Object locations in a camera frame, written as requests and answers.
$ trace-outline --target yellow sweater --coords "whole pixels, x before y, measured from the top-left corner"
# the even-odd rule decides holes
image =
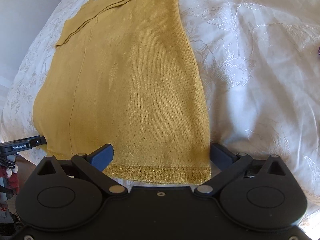
[[[50,154],[111,143],[111,177],[209,179],[208,114],[178,0],[90,0],[56,46],[33,109]]]

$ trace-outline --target bed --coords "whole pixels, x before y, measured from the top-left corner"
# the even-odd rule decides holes
[[[38,134],[34,100],[65,21],[87,1],[62,0],[30,46],[1,115],[2,141]],[[300,227],[318,239],[320,0],[179,1],[204,87],[211,140],[255,158],[280,155],[308,198]],[[21,155],[38,164],[45,152]],[[212,175],[217,172],[213,167]]]

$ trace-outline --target knit fabric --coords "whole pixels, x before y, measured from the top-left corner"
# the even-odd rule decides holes
[[[111,177],[209,179],[209,119],[178,0],[90,0],[66,21],[33,109],[58,159],[105,143]]]

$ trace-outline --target wire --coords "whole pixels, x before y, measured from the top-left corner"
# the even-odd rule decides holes
[[[10,170],[14,169],[14,162],[13,161],[9,161],[8,159],[1,157],[0,156],[0,165],[4,166]]]

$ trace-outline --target bedspread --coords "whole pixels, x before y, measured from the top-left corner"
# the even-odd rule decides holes
[[[31,45],[1,116],[2,140],[37,135],[33,102],[55,43],[64,22],[87,1],[62,0]],[[318,239],[320,0],[180,0],[179,6],[204,87],[211,140],[255,158],[280,155],[308,198],[300,226]],[[37,164],[44,152],[21,154]]]

